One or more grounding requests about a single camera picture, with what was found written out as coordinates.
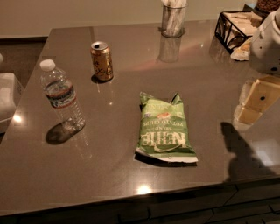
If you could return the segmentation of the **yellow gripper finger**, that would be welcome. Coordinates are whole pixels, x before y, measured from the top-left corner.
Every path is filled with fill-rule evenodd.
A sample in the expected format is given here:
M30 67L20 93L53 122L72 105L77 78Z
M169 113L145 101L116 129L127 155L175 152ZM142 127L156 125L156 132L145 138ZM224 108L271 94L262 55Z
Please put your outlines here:
M261 112L238 105L234 111L233 125L237 130L247 130L261 115Z
M280 98L280 78L266 75L245 87L241 105L245 109L264 112Z

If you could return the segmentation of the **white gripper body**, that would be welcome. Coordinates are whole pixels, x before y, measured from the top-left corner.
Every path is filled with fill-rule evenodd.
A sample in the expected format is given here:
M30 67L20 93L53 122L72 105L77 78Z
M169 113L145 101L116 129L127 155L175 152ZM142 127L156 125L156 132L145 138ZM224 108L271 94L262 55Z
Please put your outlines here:
M280 8L272 11L255 31L249 64L262 74L280 74Z

